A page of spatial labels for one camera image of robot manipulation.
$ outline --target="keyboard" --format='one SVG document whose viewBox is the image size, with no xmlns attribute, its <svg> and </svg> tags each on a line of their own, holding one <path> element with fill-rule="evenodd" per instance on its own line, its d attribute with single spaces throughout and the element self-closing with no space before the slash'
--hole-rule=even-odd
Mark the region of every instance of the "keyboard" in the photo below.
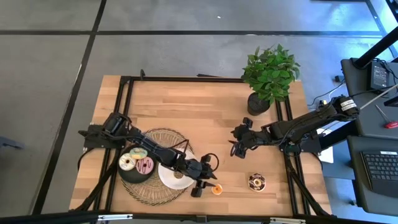
<svg viewBox="0 0 398 224">
<path fill-rule="evenodd" d="M 361 155 L 371 190 L 398 197 L 398 152 L 363 151 Z"/>
</svg>

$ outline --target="green plant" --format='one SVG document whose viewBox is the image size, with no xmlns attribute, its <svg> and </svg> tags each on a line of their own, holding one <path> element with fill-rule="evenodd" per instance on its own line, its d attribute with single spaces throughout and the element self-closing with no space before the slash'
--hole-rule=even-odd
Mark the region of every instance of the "green plant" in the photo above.
<svg viewBox="0 0 398 224">
<path fill-rule="evenodd" d="M 284 50 L 280 44 L 276 49 L 265 49 L 260 55 L 259 51 L 260 46 L 254 55 L 248 55 L 242 79 L 258 93 L 260 99 L 268 100 L 270 104 L 275 100 L 284 101 L 289 94 L 289 84 L 300 75 L 300 65 L 294 61 L 294 55 L 289 55 L 289 50 Z"/>
</svg>

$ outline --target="table leg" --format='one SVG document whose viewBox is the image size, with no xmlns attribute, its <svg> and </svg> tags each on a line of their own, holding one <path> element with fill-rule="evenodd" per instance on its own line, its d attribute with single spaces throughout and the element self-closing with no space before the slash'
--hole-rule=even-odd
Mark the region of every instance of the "table leg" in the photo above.
<svg viewBox="0 0 398 224">
<path fill-rule="evenodd" d="M 334 144 L 344 141 L 349 135 L 358 135 L 355 121 L 351 121 L 339 129 L 332 131 L 330 134 L 320 137 L 319 142 L 321 144 L 321 149 L 327 149 Z"/>
</svg>

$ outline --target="pink frosted donut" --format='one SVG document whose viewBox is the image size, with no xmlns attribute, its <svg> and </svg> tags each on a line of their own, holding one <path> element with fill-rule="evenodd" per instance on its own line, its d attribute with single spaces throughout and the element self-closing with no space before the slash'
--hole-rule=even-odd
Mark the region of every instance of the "pink frosted donut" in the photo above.
<svg viewBox="0 0 398 224">
<path fill-rule="evenodd" d="M 150 157 L 145 157 L 137 161 L 136 169 L 140 174 L 149 174 L 154 166 L 154 161 Z"/>
</svg>

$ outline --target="donut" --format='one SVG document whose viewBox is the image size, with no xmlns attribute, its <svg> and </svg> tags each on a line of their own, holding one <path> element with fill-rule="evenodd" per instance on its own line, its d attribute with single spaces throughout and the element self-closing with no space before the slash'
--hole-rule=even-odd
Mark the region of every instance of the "donut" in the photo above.
<svg viewBox="0 0 398 224">
<path fill-rule="evenodd" d="M 148 152 L 143 148 L 134 148 L 130 150 L 130 156 L 133 159 L 143 159 L 148 156 Z"/>
<path fill-rule="evenodd" d="M 249 188 L 255 192 L 260 192 L 266 187 L 266 179 L 261 174 L 253 174 L 248 180 Z"/>
<path fill-rule="evenodd" d="M 136 169 L 140 174 L 149 174 L 155 167 L 154 161 L 150 157 L 145 157 L 137 161 Z"/>
<path fill-rule="evenodd" d="M 119 167 L 125 171 L 132 170 L 136 163 L 137 161 L 131 158 L 129 153 L 125 153 L 119 158 Z"/>
<path fill-rule="evenodd" d="M 211 188 L 211 192 L 215 195 L 220 195 L 221 193 L 223 193 L 223 187 L 221 186 L 221 184 L 216 184 L 216 187 Z"/>
</svg>

